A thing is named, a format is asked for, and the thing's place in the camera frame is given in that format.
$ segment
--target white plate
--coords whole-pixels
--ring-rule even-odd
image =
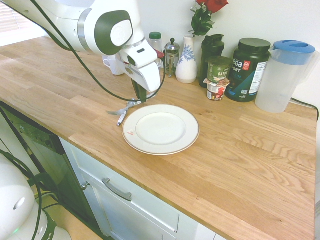
[[[196,118],[172,105],[140,108],[124,122],[122,134],[134,149],[151,155],[170,155],[189,148],[199,136]]]

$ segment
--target dishwasher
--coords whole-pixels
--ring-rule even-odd
[[[0,108],[39,172],[48,173],[57,185],[59,203],[94,232],[100,231],[59,137],[4,102]]]

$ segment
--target drawer handle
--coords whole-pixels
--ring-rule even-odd
[[[110,191],[112,191],[114,194],[118,195],[120,198],[123,198],[123,199],[125,199],[125,200],[127,200],[129,202],[132,201],[131,192],[124,193],[124,192],[116,189],[114,186],[112,186],[110,184],[110,178],[104,178],[104,179],[102,179],[102,182],[108,189],[110,189]]]
[[[90,185],[90,183],[88,183],[87,181],[81,185],[81,189],[84,191],[87,189],[88,185]]]

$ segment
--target white vase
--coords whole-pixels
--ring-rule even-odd
[[[176,66],[176,79],[184,84],[191,84],[197,78],[198,68],[194,54],[193,35],[188,34],[183,37],[183,52]]]

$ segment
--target white robot body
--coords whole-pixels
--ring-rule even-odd
[[[38,212],[39,205],[24,175],[0,154],[0,240],[31,240]],[[48,217],[41,211],[35,240],[71,240]]]
[[[57,44],[69,49],[32,2],[0,1],[43,27]],[[137,0],[96,0],[90,7],[36,1],[74,50],[101,56],[117,54],[119,67],[148,92],[160,87],[160,73],[155,67],[158,55],[145,40]]]

